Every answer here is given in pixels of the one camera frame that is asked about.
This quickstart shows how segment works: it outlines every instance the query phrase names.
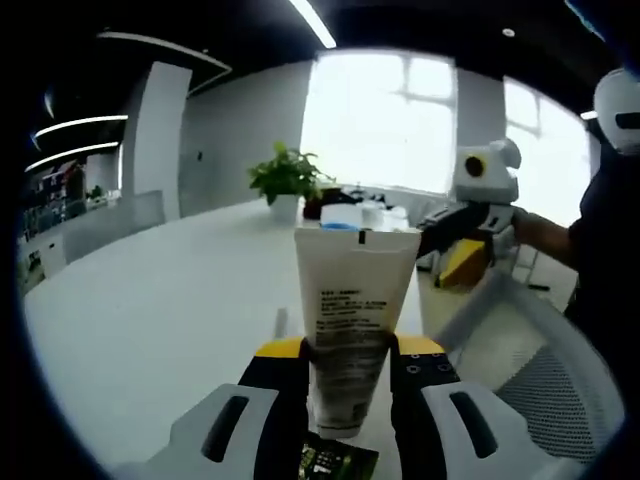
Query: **white flower pot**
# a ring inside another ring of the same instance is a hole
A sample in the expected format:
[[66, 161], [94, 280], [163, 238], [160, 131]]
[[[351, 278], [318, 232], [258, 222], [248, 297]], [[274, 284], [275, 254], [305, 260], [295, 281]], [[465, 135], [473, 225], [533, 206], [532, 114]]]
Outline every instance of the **white flower pot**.
[[295, 225], [299, 199], [297, 195], [278, 195], [270, 206], [273, 219], [282, 225]]

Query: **white squeeze tube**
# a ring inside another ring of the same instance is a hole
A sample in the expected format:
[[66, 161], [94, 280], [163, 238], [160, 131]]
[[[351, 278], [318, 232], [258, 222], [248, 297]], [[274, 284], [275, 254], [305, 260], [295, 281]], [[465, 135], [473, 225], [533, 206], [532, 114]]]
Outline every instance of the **white squeeze tube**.
[[367, 416], [420, 245], [415, 232], [295, 232], [305, 334], [315, 352], [313, 416], [323, 438]]

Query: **yellow sponge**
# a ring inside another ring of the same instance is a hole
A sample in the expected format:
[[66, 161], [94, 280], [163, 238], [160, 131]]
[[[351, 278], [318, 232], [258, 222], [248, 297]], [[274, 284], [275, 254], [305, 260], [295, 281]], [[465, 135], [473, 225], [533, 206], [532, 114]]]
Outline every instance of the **yellow sponge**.
[[455, 246], [447, 268], [438, 277], [439, 286], [473, 286], [480, 281], [489, 266], [485, 243], [479, 240], [463, 239]]

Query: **dark ceiling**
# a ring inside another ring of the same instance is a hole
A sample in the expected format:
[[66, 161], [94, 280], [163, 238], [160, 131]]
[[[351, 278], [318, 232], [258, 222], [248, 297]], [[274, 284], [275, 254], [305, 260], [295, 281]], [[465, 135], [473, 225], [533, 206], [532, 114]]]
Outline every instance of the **dark ceiling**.
[[[574, 112], [591, 109], [598, 79], [615, 56], [562, 1], [311, 0], [338, 48], [399, 47], [454, 57], [459, 66], [517, 78]], [[47, 79], [55, 118], [43, 107], [33, 131], [63, 121], [121, 113], [135, 82], [154, 60], [193, 69], [192, 87], [219, 73], [202, 60], [126, 40], [126, 32], [174, 42], [232, 67], [218, 82], [313, 58], [323, 47], [288, 0], [182, 0], [146, 5], [110, 2], [85, 19], [73, 48]], [[507, 38], [502, 29], [515, 31]], [[67, 148], [110, 141], [121, 128], [71, 127], [52, 132], [33, 162]]]

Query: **white helmet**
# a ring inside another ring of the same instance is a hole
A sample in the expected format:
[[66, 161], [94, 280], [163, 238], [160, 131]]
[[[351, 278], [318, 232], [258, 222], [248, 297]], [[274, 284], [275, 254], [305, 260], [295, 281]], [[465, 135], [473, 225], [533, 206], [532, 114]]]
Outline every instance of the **white helmet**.
[[640, 82], [620, 68], [602, 77], [593, 96], [598, 123], [622, 155], [640, 153]]

